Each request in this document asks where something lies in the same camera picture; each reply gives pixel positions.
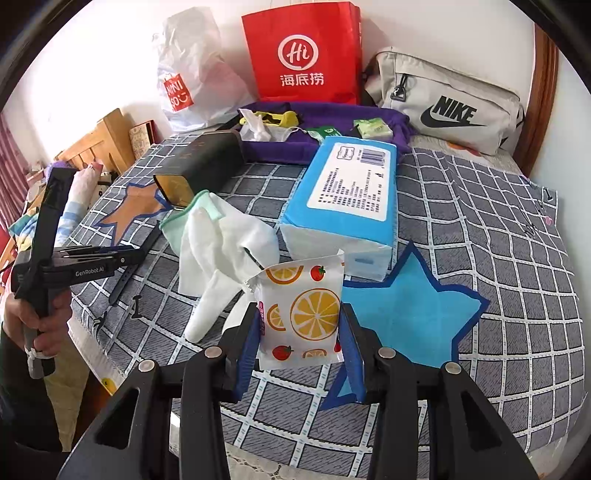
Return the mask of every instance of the red curtain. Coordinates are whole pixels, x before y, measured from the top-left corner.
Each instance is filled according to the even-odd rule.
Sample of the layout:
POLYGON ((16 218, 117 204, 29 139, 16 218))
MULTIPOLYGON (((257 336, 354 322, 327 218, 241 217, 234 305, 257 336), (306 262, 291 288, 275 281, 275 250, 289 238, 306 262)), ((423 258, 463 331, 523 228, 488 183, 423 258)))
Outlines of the red curtain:
POLYGON ((7 231, 22 215, 28 191, 27 170, 27 162, 0 113, 0 228, 3 230, 7 231))

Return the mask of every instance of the blue gripper pad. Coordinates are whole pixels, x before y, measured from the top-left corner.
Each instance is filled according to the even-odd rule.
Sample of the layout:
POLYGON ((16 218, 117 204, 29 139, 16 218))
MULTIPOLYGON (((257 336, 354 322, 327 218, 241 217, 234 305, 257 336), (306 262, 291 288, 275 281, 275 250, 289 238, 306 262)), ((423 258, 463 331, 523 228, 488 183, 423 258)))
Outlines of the blue gripper pad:
POLYGON ((351 391, 355 394, 358 402, 363 402, 366 394, 363 360, 342 304, 339 313, 339 342, 343 350, 351 391))
POLYGON ((248 385, 251 382, 252 369, 255 366, 256 353, 261 342, 261 314, 258 309, 254 310, 254 318, 244 341, 242 354, 237 362, 236 388, 234 389, 234 393, 239 400, 242 399, 244 392, 248 390, 248 385))

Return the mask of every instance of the white wall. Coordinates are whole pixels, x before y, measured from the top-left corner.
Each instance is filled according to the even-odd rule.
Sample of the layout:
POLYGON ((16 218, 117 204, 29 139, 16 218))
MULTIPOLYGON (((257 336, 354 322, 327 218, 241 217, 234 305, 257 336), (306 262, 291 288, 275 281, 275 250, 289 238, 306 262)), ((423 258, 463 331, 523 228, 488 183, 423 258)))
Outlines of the white wall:
MULTIPOLYGON (((167 16, 212 8, 223 55, 256 92, 241 15, 289 0, 93 0, 45 47, 5 108, 29 161, 49 160, 120 107, 135 123, 170 127, 158 107, 152 34, 167 16)), ((356 0, 364 60, 397 45, 515 89, 527 102, 532 22, 509 0, 356 0)))
MULTIPOLYGON (((579 295, 583 337, 587 343, 585 363, 591 365, 591 94, 569 61, 560 54, 556 97, 544 143, 535 162, 534 182, 558 191, 557 227, 573 263, 575 290, 579 295)), ((586 375, 586 387, 591 383, 586 375)), ((591 431, 589 398, 562 458, 568 465, 591 431)), ((553 473, 558 478, 561 469, 553 473)))

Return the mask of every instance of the barcode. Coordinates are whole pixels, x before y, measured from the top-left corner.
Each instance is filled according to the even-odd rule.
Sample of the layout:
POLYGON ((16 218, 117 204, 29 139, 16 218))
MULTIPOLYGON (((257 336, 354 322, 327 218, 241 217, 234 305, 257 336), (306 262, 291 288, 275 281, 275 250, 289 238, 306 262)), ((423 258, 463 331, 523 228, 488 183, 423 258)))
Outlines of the barcode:
POLYGON ((386 152, 381 152, 380 150, 364 148, 361 151, 361 163, 369 163, 370 165, 383 167, 385 158, 386 152))

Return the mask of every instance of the nike swoosh logo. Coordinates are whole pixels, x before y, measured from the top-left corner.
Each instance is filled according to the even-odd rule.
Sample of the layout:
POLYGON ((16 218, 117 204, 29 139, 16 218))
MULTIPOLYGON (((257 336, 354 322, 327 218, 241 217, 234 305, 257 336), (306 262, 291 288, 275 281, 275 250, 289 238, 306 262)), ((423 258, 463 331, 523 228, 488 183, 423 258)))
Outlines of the nike swoosh logo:
POLYGON ((471 124, 470 122, 452 122, 447 120, 437 120, 431 116, 431 105, 421 115, 421 122, 425 127, 429 128, 444 128, 444 127, 485 127, 486 125, 471 124))

